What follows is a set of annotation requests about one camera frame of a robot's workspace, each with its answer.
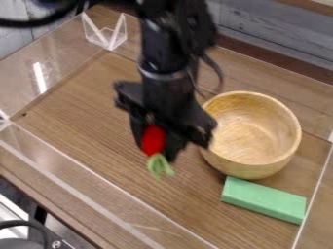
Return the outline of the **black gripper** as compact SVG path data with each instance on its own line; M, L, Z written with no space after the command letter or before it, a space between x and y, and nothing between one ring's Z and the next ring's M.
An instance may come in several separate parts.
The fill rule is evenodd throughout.
M198 63L179 71L155 72L138 66L142 82L117 81L115 104L129 114L130 127L138 148L147 125L166 131L165 156L177 160L187 143L207 148L217 121L197 100Z

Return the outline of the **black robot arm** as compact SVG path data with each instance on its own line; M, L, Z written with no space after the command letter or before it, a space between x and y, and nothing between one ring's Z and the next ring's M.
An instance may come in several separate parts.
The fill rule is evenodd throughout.
M114 83L115 105L129 114L137 146L154 140L149 126L166 135L162 154L175 161L193 143L207 148L217 122L197 96L199 63L221 68L207 55L217 30L206 0L137 0L141 24L139 83Z

